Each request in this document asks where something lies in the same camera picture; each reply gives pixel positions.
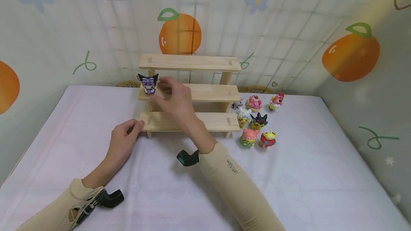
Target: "wooden step shelf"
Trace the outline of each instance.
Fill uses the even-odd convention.
[[[191,89],[193,101],[202,102],[237,102],[241,100],[238,88],[235,85],[210,85],[210,84],[184,84]],[[163,93],[160,89],[155,93],[162,99],[170,98],[170,95]],[[144,87],[140,87],[138,93],[139,100],[149,100],[149,96],[144,93]]]
[[[232,131],[239,131],[237,115],[229,114],[230,105],[240,101],[237,86],[230,85],[233,72],[241,71],[240,63],[236,57],[225,56],[189,56],[189,55],[158,55],[143,53],[138,64],[140,69],[148,70],[148,76],[154,76],[156,70],[170,71],[221,71],[219,85],[213,84],[184,84],[191,89],[192,100],[197,104],[203,104],[197,109],[196,115],[204,123],[208,131],[225,132],[229,137]],[[156,95],[162,99],[168,99],[169,95],[159,88]],[[138,92],[139,100],[149,100],[141,86]],[[161,112],[158,105],[148,101],[149,112],[142,112],[140,120],[145,121],[143,131],[150,138],[151,132],[178,132],[181,129],[165,112]]]
[[[221,112],[196,112],[210,132],[225,132],[226,137],[233,131],[239,131],[237,115],[235,113]],[[141,112],[140,120],[145,124],[142,131],[151,132],[180,132],[179,126],[174,123],[165,112]]]
[[[224,56],[190,56],[190,55],[156,55],[143,53],[138,64],[140,69],[172,71],[241,71],[236,57]]]

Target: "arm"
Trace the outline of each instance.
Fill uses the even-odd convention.
[[[103,189],[130,156],[144,122],[131,119],[114,128],[105,159],[83,180],[74,179],[51,204],[23,223],[16,231],[70,231],[86,206]]]
[[[170,114],[194,142],[200,152],[201,171],[219,191],[243,229],[284,231],[259,188],[195,115],[190,88],[171,77],[160,77],[158,85],[165,93],[171,93],[171,97],[167,101],[159,96],[151,99]]]
[[[195,119],[188,123],[189,137],[200,152],[200,169],[245,231],[284,231],[259,188],[241,166],[217,142],[204,124]]]

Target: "beige arm sleeve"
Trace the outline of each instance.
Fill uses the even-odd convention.
[[[218,142],[211,153],[200,154],[199,165],[245,231],[285,231],[262,192],[224,145]]]
[[[76,226],[80,212],[83,212],[90,199],[102,190],[103,187],[85,188],[81,179],[74,179],[56,200],[27,220],[16,231],[70,231]],[[70,209],[76,208],[79,213],[73,216]]]

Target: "right hand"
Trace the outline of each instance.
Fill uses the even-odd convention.
[[[152,95],[151,100],[158,104],[173,120],[186,131],[190,122],[198,118],[194,112],[191,90],[172,77],[160,77],[157,87],[166,94],[171,94],[168,100]]]
[[[172,77],[160,77],[157,83],[159,89],[166,94],[171,94],[168,100],[157,95],[152,95],[151,100],[167,112],[182,131],[194,142],[201,154],[210,153],[217,141],[206,129],[193,107],[191,90]]]

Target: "small figurine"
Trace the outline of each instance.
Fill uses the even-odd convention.
[[[137,74],[138,80],[141,81],[141,84],[144,86],[144,93],[146,95],[154,95],[155,85],[157,84],[158,74],[152,77],[145,77],[143,75]]]
[[[262,127],[268,124],[267,115],[261,117],[260,113],[257,113],[257,117],[251,115],[251,128],[260,130]]]
[[[244,128],[243,134],[240,137],[241,145],[243,147],[253,147],[256,141],[257,134],[259,130],[252,130],[249,128]]]
[[[271,96],[270,105],[268,105],[268,109],[271,111],[282,106],[282,101],[284,101],[284,93],[280,93],[278,95]]]
[[[246,110],[243,107],[239,107],[237,110],[237,119],[240,128],[244,128],[245,124],[251,120],[251,110]]]
[[[275,143],[275,133],[273,133],[272,130],[270,130],[270,132],[264,132],[263,134],[261,134],[261,139],[259,142],[259,146],[261,148],[272,147],[273,145],[275,145]]]
[[[263,104],[257,95],[252,95],[245,102],[245,107],[251,109],[252,112],[258,112],[263,107]]]
[[[241,103],[241,101],[243,101],[242,98],[241,98],[240,101],[238,101],[238,102],[233,102],[233,104],[232,104],[232,109],[237,110],[238,107],[243,106],[243,104]]]

